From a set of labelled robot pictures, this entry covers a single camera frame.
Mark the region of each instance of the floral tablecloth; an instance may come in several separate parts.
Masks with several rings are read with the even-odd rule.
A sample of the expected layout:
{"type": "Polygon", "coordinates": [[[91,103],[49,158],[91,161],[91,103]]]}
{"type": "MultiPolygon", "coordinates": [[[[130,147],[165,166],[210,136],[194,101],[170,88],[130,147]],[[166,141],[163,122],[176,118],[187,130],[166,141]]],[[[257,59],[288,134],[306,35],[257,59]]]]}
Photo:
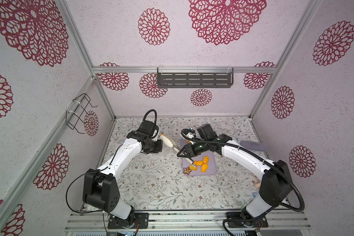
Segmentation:
{"type": "MultiPolygon", "coordinates": [[[[104,162],[136,130],[141,118],[119,118],[115,122],[104,162]]],[[[241,139],[257,141],[248,118],[245,117],[191,117],[158,118],[157,125],[165,135],[180,143],[184,128],[210,124],[214,131],[241,139]]],[[[265,157],[263,152],[255,152],[265,157]]],[[[163,145],[157,154],[138,154],[121,174],[118,187],[121,198],[136,210],[153,209],[231,209],[242,208],[258,189],[256,177],[240,164],[215,154],[217,173],[212,176],[185,176],[181,160],[163,145]]]]}

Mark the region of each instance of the orange toy food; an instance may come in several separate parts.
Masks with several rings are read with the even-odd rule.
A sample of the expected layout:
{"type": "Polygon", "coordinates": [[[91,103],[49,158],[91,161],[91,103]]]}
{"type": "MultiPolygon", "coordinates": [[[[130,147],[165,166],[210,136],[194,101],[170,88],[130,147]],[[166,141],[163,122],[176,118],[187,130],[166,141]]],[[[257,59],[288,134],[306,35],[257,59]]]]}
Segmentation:
{"type": "Polygon", "coordinates": [[[208,156],[205,156],[204,158],[203,158],[203,163],[208,163],[208,159],[210,159],[208,156]]]}
{"type": "Polygon", "coordinates": [[[208,168],[208,164],[207,163],[204,163],[202,166],[201,166],[201,172],[206,172],[208,168]]]}
{"type": "Polygon", "coordinates": [[[197,170],[198,167],[197,167],[196,165],[190,165],[189,169],[191,169],[191,170],[197,170]]]}
{"type": "Polygon", "coordinates": [[[203,165],[203,161],[201,161],[201,160],[196,160],[193,164],[196,164],[196,165],[203,165]]]}

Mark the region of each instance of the black cable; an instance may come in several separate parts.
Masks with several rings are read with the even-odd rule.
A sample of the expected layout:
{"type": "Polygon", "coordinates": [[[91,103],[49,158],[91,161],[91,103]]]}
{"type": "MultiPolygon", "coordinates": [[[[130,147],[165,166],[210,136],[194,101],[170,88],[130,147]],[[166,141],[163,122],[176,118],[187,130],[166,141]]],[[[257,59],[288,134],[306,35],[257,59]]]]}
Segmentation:
{"type": "Polygon", "coordinates": [[[104,212],[102,213],[102,222],[104,222],[104,227],[105,227],[106,234],[109,235],[108,231],[106,230],[104,212]]]}
{"type": "Polygon", "coordinates": [[[109,165],[111,165],[111,163],[113,162],[113,160],[114,160],[114,158],[115,158],[115,156],[116,156],[116,154],[117,154],[119,148],[122,147],[122,145],[123,145],[123,144],[121,144],[121,145],[117,148],[117,150],[115,151],[114,156],[113,156],[113,159],[111,159],[111,162],[109,163],[109,165]]]}
{"type": "Polygon", "coordinates": [[[253,220],[258,220],[258,219],[264,217],[266,214],[267,214],[267,213],[264,212],[264,213],[262,213],[261,215],[255,217],[255,218],[252,218],[252,219],[248,219],[248,220],[232,220],[232,219],[231,219],[231,220],[230,220],[230,219],[228,219],[228,220],[223,220],[223,228],[224,228],[224,230],[225,230],[229,235],[235,236],[234,234],[232,234],[232,233],[227,229],[227,227],[225,226],[225,223],[227,223],[227,222],[249,222],[249,221],[253,221],[253,220]]]}
{"type": "Polygon", "coordinates": [[[279,176],[281,176],[290,186],[291,188],[293,189],[293,191],[295,192],[298,200],[299,200],[299,207],[296,208],[296,207],[293,207],[293,206],[290,206],[290,205],[287,205],[285,203],[280,203],[280,205],[290,209],[290,210],[293,210],[293,211],[298,211],[298,212],[302,212],[305,208],[305,204],[304,204],[304,200],[303,200],[303,196],[301,195],[301,193],[299,192],[299,190],[297,189],[297,187],[294,185],[294,183],[282,172],[280,171],[277,167],[275,167],[274,165],[270,164],[269,162],[264,162],[264,159],[262,157],[260,157],[259,155],[249,151],[248,149],[246,148],[243,148],[241,147],[240,145],[235,145],[235,144],[228,144],[228,143],[223,143],[223,142],[219,142],[219,141],[209,141],[209,140],[198,140],[198,139],[191,139],[191,138],[188,138],[185,134],[184,134],[184,131],[188,131],[190,132],[189,129],[183,129],[181,130],[181,135],[184,139],[187,139],[189,141],[192,141],[192,142],[197,142],[197,143],[207,143],[207,144],[220,144],[220,145],[227,145],[227,146],[231,146],[231,147],[234,147],[234,148],[237,148],[237,149],[240,149],[252,156],[254,156],[255,158],[257,158],[260,162],[262,162],[263,164],[267,165],[268,167],[270,167],[273,171],[275,171],[277,174],[279,174],[279,176]]]}
{"type": "Polygon", "coordinates": [[[156,112],[154,109],[151,109],[151,110],[147,111],[147,113],[146,113],[146,114],[144,115],[144,117],[143,117],[143,121],[146,120],[148,114],[151,113],[152,111],[155,113],[155,124],[156,124],[157,112],[156,112]]]}

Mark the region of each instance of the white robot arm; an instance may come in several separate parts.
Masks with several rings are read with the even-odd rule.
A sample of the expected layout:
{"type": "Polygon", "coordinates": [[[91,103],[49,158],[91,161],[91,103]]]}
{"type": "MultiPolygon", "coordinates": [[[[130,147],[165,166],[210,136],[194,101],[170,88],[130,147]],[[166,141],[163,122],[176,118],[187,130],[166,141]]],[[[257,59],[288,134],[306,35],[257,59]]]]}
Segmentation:
{"type": "Polygon", "coordinates": [[[231,220],[223,221],[224,228],[224,223],[229,221],[242,222],[245,226],[251,227],[258,219],[263,218],[264,215],[278,205],[283,205],[295,211],[304,210],[303,198],[293,184],[285,162],[281,160],[274,162],[262,158],[242,147],[232,140],[230,136],[225,134],[218,136],[209,124],[198,127],[197,131],[200,139],[195,137],[193,129],[181,131],[181,136],[191,141],[191,144],[186,144],[177,154],[178,157],[192,158],[204,151],[214,151],[241,164],[262,180],[259,195],[246,205],[237,220],[233,220],[232,216],[231,220]],[[298,197],[299,208],[282,203],[292,190],[298,197]]]}

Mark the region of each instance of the metal profile bar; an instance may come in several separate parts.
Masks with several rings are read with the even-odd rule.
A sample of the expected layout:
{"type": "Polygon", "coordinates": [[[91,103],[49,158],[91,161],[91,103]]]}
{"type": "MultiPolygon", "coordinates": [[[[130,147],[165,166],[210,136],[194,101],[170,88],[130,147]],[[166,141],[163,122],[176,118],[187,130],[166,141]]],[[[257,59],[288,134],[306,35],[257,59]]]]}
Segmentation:
{"type": "Polygon", "coordinates": [[[71,13],[68,10],[67,3],[64,0],[55,0],[55,4],[57,5],[60,14],[63,17],[64,23],[67,26],[67,29],[69,31],[69,38],[72,39],[72,41],[76,45],[77,51],[79,52],[81,59],[84,61],[86,69],[90,72],[91,76],[93,76],[94,73],[92,70],[91,60],[85,49],[84,43],[81,40],[80,34],[77,31],[77,27],[75,25],[74,20],[72,19],[71,13]]]}
{"type": "Polygon", "coordinates": [[[96,163],[95,167],[99,167],[105,158],[105,153],[108,148],[109,141],[110,141],[111,135],[114,130],[114,125],[115,125],[115,120],[112,120],[109,130],[108,130],[108,133],[106,134],[106,137],[105,137],[104,145],[102,146],[102,149],[100,151],[100,155],[99,155],[99,158],[97,159],[97,163],[96,163]]]}
{"type": "Polygon", "coordinates": [[[99,81],[99,79],[97,77],[97,74],[94,74],[94,77],[96,79],[96,85],[97,85],[97,90],[98,90],[97,92],[98,92],[99,96],[101,97],[102,102],[105,104],[105,108],[106,108],[107,112],[109,113],[111,119],[115,120],[113,108],[111,107],[110,102],[109,102],[108,98],[106,97],[106,94],[104,92],[101,82],[99,81]]]}
{"type": "Polygon", "coordinates": [[[271,88],[277,82],[279,76],[281,75],[283,69],[286,67],[288,60],[293,54],[293,51],[299,44],[300,39],[302,38],[304,32],[306,31],[309,23],[311,22],[312,18],[315,16],[317,9],[319,8],[321,0],[310,0],[308,3],[302,17],[300,18],[286,48],[284,49],[280,59],[277,63],[277,70],[270,78],[266,81],[265,87],[262,90],[257,102],[255,103],[251,113],[250,118],[254,118],[254,116],[259,111],[260,107],[264,103],[265,99],[269,96],[271,88]]]}
{"type": "MultiPolygon", "coordinates": [[[[94,73],[157,73],[160,66],[94,66],[94,73]]],[[[260,66],[236,66],[233,73],[269,73],[277,68],[260,66]]],[[[161,73],[227,73],[228,66],[163,66],[161,73]]]]}
{"type": "MultiPolygon", "coordinates": [[[[65,0],[55,0],[55,4],[57,5],[61,16],[63,17],[63,20],[66,23],[67,29],[69,31],[69,36],[73,40],[73,42],[75,43],[75,45],[77,47],[77,51],[79,52],[80,57],[83,60],[86,69],[90,73],[90,76],[97,78],[97,76],[94,73],[93,68],[92,68],[92,61],[90,60],[88,52],[84,46],[83,40],[80,37],[80,34],[77,30],[76,24],[72,18],[72,15],[69,11],[66,1],[65,0]]],[[[111,107],[111,105],[108,101],[108,98],[106,97],[106,94],[104,93],[104,90],[102,89],[102,87],[99,90],[99,92],[100,92],[100,96],[104,100],[104,105],[106,106],[107,111],[109,112],[112,120],[114,120],[115,115],[114,115],[113,108],[111,107]]]]}
{"type": "MultiPolygon", "coordinates": [[[[89,78],[78,94],[86,93],[90,89],[93,82],[94,78],[89,78]]],[[[75,110],[78,106],[79,103],[73,101],[67,110],[75,110]]],[[[30,160],[25,170],[21,173],[17,181],[9,190],[9,193],[5,196],[4,201],[0,204],[0,232],[17,207],[18,202],[21,200],[21,196],[25,192],[28,184],[37,175],[39,169],[44,164],[49,154],[52,152],[52,149],[55,147],[58,139],[66,129],[67,125],[65,119],[66,117],[63,113],[57,125],[47,136],[46,140],[42,143],[35,156],[30,160]]]]}
{"type": "MultiPolygon", "coordinates": [[[[239,210],[149,210],[137,211],[138,213],[149,213],[148,229],[142,231],[163,231],[163,230],[177,230],[185,231],[195,230],[222,230],[222,220],[226,219],[227,212],[239,210]]],[[[297,213],[286,208],[274,209],[266,215],[269,222],[269,227],[264,230],[283,230],[296,229],[308,230],[311,226],[304,213],[297,213]]],[[[108,220],[102,213],[76,214],[72,213],[66,225],[66,232],[69,231],[101,231],[103,224],[107,224],[108,220]]]]}

